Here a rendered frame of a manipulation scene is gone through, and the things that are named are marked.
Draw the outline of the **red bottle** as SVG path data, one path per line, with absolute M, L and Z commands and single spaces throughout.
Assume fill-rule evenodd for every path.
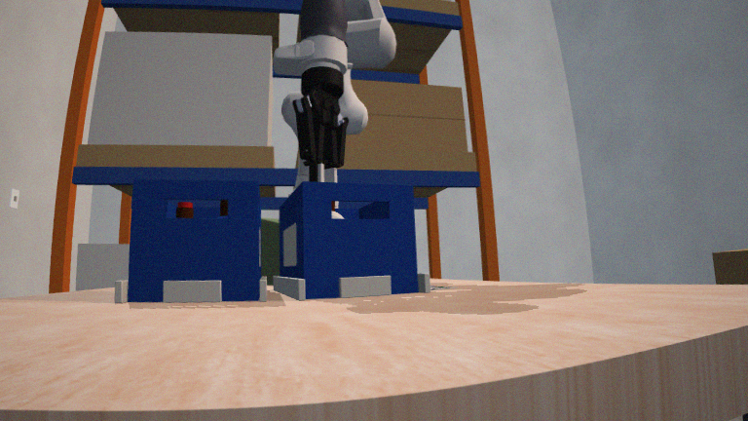
M 178 203 L 178 206 L 176 208 L 176 218 L 186 218 L 186 217 L 193 218 L 193 215 L 194 215 L 193 203 L 188 203 L 188 202 Z

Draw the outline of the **blue bottle crate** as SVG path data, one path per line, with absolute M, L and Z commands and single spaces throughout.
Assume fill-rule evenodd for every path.
M 373 203 L 332 218 L 331 201 Z M 280 277 L 323 299 L 340 298 L 339 278 L 371 276 L 419 292 L 413 185 L 302 181 L 280 206 Z
M 228 200 L 228 218 L 176 218 L 167 200 Z M 221 281 L 221 301 L 259 301 L 258 231 L 259 181 L 134 179 L 128 302 L 163 302 L 163 281 Z

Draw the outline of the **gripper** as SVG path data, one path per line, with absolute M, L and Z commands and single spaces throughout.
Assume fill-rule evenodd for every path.
M 349 118 L 340 114 L 339 106 L 344 75 L 332 67 L 311 67 L 301 76 L 301 93 L 304 97 L 293 100 L 292 104 L 300 158 L 306 160 L 303 164 L 308 167 L 308 181 L 337 182 L 337 168 L 344 166 L 349 124 Z

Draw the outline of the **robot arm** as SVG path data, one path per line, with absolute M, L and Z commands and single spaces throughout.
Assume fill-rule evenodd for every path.
M 360 134 L 368 114 L 353 90 L 351 69 L 384 68 L 396 49 L 379 0 L 303 0 L 300 30 L 300 43 L 275 49 L 275 72 L 302 76 L 311 67 L 327 66 L 346 73 L 340 114 L 349 118 L 346 135 Z

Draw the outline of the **white bottle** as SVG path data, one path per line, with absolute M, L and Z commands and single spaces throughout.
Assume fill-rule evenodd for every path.
M 331 201 L 332 218 L 344 218 L 340 213 L 335 211 L 335 201 Z

